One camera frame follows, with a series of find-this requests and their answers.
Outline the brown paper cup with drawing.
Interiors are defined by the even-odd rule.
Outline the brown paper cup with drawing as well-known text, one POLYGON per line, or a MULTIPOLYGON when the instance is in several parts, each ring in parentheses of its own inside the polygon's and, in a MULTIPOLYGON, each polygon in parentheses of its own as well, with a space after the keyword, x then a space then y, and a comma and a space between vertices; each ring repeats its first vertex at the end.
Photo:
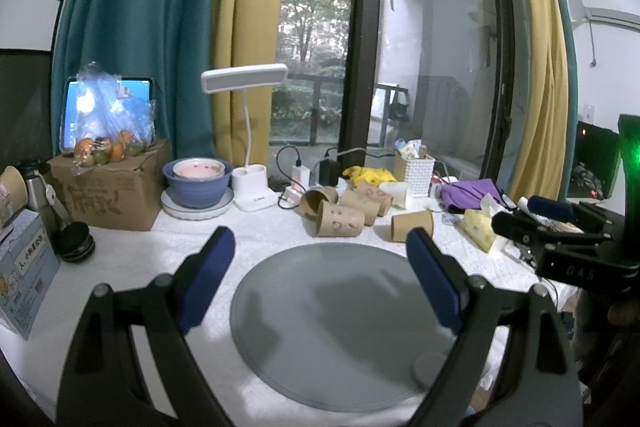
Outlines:
POLYGON ((356 237, 364 228, 364 213, 361 210, 320 202, 317 220, 317 237, 356 237))

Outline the brown paper cup lying right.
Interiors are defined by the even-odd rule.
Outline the brown paper cup lying right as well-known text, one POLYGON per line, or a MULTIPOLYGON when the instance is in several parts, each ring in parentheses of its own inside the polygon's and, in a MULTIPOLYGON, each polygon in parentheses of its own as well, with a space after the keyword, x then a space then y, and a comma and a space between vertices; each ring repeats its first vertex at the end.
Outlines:
POLYGON ((422 229, 428 236, 433 236, 434 218, 431 210, 398 213, 390 220, 390 237, 395 243, 405 243, 413 229, 422 229))

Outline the white paper cup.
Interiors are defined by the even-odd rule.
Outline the white paper cup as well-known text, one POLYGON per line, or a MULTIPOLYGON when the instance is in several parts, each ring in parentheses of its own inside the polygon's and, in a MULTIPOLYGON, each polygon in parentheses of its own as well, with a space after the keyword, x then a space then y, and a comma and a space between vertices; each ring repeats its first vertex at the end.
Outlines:
POLYGON ((408 182, 382 182, 380 189, 390 194, 392 204, 398 208, 407 209, 412 197, 412 185, 408 182))

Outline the brown paper cup back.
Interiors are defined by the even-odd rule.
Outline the brown paper cup back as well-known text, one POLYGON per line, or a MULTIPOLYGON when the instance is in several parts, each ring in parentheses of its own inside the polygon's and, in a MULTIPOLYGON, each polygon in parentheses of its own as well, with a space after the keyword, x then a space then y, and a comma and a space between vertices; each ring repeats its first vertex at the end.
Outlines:
POLYGON ((382 188, 367 181, 362 181, 357 185, 356 192, 378 203, 378 217, 384 217, 386 213, 388 213, 388 210, 390 210, 393 196, 382 190, 382 188))

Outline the brown paper cup middle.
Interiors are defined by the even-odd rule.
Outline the brown paper cup middle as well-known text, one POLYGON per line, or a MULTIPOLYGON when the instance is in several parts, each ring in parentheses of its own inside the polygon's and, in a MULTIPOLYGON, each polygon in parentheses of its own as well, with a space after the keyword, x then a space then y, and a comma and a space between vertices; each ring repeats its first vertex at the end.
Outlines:
POLYGON ((364 214, 364 224, 374 225, 380 210, 380 202, 354 190, 346 190, 340 197, 340 204, 352 209, 360 210, 364 214))

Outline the paper cup far left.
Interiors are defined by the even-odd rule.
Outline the paper cup far left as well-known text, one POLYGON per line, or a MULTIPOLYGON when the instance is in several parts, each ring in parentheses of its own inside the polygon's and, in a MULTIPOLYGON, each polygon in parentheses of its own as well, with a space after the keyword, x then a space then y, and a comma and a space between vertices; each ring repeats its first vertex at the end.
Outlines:
POLYGON ((27 199, 27 188, 21 173, 13 166, 6 167, 0 181, 2 227, 26 206, 27 199))

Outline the brown paper cup open mouth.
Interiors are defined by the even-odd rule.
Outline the brown paper cup open mouth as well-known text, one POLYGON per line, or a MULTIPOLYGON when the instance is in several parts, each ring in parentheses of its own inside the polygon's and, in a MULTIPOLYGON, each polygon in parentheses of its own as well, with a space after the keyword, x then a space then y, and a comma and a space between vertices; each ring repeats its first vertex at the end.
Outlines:
POLYGON ((303 215, 312 221, 317 219, 320 202, 335 204, 338 201, 338 193, 334 187, 318 186, 310 188, 300 198, 299 208, 303 215))

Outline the yellow tissue pack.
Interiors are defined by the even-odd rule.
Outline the yellow tissue pack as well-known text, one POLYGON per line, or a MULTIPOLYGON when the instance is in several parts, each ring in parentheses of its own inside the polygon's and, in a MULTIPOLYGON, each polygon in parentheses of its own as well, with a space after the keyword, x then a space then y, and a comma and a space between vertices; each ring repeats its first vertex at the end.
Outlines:
POLYGON ((465 210, 462 229, 475 245, 485 253, 489 253, 497 238, 497 234, 491 226, 491 217, 486 215, 483 210, 465 210))

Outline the black monitor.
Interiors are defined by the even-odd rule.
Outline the black monitor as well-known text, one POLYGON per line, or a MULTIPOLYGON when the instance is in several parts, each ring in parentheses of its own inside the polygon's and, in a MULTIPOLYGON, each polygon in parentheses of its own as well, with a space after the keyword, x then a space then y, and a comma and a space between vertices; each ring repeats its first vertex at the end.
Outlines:
POLYGON ((609 199, 620 167, 620 135, 579 121, 568 196, 609 199))

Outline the yellow curtain right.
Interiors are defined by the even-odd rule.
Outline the yellow curtain right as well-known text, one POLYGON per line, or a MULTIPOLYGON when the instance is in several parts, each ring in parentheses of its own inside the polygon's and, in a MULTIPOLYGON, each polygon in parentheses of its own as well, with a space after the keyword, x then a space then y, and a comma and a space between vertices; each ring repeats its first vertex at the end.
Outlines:
POLYGON ((511 195, 560 195, 566 153, 568 68, 558 0, 528 0, 529 100, 511 195))

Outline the purple cloth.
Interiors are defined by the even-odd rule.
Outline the purple cloth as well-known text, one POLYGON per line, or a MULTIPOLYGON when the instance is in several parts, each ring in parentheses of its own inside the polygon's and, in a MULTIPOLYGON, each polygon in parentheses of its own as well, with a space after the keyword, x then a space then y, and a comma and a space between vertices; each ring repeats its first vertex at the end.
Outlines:
POLYGON ((506 208, 503 191, 490 178, 444 183, 439 192, 442 205, 449 213, 480 210, 480 202, 486 195, 490 195, 499 205, 506 208))

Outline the white lattice basket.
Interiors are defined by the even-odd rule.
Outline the white lattice basket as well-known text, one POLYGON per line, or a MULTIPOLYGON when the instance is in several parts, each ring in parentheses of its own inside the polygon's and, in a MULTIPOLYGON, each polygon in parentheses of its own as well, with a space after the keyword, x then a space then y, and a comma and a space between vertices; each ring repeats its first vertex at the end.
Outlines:
POLYGON ((412 186, 412 193, 416 197, 430 195, 435 159, 402 157, 399 153, 394 157, 393 175, 399 182, 406 182, 412 186))

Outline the blue tissue box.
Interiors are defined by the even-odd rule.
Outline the blue tissue box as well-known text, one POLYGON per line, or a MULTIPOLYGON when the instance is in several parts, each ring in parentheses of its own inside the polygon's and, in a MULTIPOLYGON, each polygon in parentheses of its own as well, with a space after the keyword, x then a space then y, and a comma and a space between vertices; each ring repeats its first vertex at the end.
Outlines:
POLYGON ((1 324, 27 340, 60 267, 38 212, 24 209, 1 243, 1 324))

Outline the black small bowls stack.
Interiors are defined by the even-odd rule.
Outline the black small bowls stack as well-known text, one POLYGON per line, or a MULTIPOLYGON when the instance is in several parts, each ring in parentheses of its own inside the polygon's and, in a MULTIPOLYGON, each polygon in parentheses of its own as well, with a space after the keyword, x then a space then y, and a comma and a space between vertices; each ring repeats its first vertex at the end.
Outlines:
POLYGON ((75 221, 63 230, 54 232, 52 246, 63 261, 78 263, 88 259, 96 250, 96 241, 85 222, 75 221))

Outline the yellow cloth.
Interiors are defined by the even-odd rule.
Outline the yellow cloth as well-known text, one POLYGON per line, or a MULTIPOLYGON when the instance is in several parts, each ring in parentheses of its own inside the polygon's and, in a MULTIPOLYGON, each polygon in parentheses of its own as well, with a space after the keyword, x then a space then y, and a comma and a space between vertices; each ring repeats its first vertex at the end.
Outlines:
POLYGON ((396 176, 390 170, 384 168, 371 168, 352 166, 346 168, 342 175, 347 179, 353 187, 357 187, 363 183, 369 183, 373 186, 379 186, 385 182, 397 182, 396 176))

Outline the cardboard box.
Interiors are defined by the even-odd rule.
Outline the cardboard box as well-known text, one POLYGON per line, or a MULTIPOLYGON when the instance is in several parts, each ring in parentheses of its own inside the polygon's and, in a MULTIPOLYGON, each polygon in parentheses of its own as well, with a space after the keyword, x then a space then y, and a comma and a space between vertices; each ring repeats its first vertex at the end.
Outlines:
POLYGON ((52 186, 76 221, 93 227, 145 232, 162 209, 163 167, 171 160, 170 144, 157 141, 142 154, 83 172, 69 157, 49 160, 52 186))

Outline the air conditioner unit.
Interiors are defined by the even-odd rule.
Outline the air conditioner unit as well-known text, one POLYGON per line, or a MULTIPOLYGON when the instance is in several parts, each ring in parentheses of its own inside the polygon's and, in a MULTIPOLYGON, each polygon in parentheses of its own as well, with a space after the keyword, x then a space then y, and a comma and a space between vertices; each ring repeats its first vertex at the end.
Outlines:
POLYGON ((616 9, 591 6, 586 0, 568 0, 570 21, 574 28, 583 23, 596 23, 633 31, 640 30, 640 16, 616 9))

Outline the steel thermos bottle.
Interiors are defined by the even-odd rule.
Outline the steel thermos bottle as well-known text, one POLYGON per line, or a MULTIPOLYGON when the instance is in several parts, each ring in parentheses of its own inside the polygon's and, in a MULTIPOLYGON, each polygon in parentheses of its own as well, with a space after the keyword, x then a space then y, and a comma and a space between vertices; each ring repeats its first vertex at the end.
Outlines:
POLYGON ((29 158, 17 161, 15 168, 21 173, 27 188, 27 208, 40 214, 48 235, 69 225, 72 218, 55 192, 50 164, 29 158))

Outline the black power adapter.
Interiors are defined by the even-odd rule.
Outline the black power adapter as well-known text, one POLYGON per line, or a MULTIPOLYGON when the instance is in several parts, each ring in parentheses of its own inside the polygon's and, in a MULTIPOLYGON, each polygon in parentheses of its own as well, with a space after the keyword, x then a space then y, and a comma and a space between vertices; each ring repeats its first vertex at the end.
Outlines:
POLYGON ((338 160, 326 157, 320 161, 318 183, 322 186, 336 187, 341 176, 341 164, 338 160))

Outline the grey round mat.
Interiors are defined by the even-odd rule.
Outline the grey round mat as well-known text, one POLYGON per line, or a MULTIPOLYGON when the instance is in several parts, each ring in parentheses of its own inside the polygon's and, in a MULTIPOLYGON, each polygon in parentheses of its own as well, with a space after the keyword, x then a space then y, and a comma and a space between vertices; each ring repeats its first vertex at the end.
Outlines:
POLYGON ((454 334, 405 257, 354 243, 314 243, 255 265, 232 298, 239 354, 265 384, 337 413, 396 407, 423 392, 413 366, 448 355, 454 334))

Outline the blue ceramic bowl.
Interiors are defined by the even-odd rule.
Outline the blue ceramic bowl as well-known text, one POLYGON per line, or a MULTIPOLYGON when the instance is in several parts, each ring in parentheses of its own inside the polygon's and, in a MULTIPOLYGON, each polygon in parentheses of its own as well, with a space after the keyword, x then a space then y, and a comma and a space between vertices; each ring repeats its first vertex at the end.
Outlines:
POLYGON ((188 180, 179 178, 172 173, 172 167, 180 158, 163 165, 163 175, 168 183, 167 193, 178 205, 191 209, 213 207, 221 201, 230 186, 230 176, 233 170, 230 162, 220 160, 225 166, 224 175, 210 180, 188 180))

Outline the white power strip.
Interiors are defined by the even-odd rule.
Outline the white power strip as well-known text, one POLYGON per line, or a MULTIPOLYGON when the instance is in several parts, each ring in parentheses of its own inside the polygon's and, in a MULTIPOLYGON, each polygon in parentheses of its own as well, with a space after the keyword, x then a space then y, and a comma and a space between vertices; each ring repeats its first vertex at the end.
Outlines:
POLYGON ((290 184, 283 191, 283 199, 290 207, 299 205, 300 200, 305 194, 305 189, 298 184, 290 184))

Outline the pink bowl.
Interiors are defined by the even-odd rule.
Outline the pink bowl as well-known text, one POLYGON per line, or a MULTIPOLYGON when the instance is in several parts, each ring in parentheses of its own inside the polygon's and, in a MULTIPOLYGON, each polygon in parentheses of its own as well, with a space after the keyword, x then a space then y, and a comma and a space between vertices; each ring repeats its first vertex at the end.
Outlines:
POLYGON ((224 175, 226 166, 213 158, 188 158, 179 160, 172 167, 172 173, 188 180, 210 180, 224 175))

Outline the white desk lamp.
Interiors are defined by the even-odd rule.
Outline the white desk lamp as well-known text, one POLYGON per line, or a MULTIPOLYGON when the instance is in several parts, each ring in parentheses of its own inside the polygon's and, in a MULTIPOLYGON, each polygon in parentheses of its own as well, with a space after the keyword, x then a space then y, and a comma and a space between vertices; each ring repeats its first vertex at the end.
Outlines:
POLYGON ((248 91, 279 86, 286 78, 288 66, 282 63, 216 68, 201 73, 201 87, 205 94, 238 91, 242 96, 246 150, 243 166, 232 170, 231 188, 236 207, 244 212, 269 208, 276 205, 279 198, 268 186, 267 167, 250 162, 253 131, 250 127, 248 91))

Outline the plastic bag of fruit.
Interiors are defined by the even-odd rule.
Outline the plastic bag of fruit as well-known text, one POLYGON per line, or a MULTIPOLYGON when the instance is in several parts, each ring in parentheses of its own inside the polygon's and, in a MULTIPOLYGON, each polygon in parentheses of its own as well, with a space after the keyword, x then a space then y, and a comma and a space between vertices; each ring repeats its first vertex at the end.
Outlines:
POLYGON ((155 102, 95 62, 77 75, 74 164, 86 171, 136 157, 155 139, 155 102))

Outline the teal curtain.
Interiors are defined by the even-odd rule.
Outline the teal curtain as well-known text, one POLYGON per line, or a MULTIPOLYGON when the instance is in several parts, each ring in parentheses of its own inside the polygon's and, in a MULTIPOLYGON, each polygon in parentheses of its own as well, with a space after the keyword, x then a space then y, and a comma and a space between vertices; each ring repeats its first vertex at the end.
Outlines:
POLYGON ((212 106, 201 88, 213 29, 214 0, 64 0, 53 46, 52 132, 60 132, 66 79, 96 62, 112 75, 152 79, 156 133, 172 153, 214 155, 212 106))

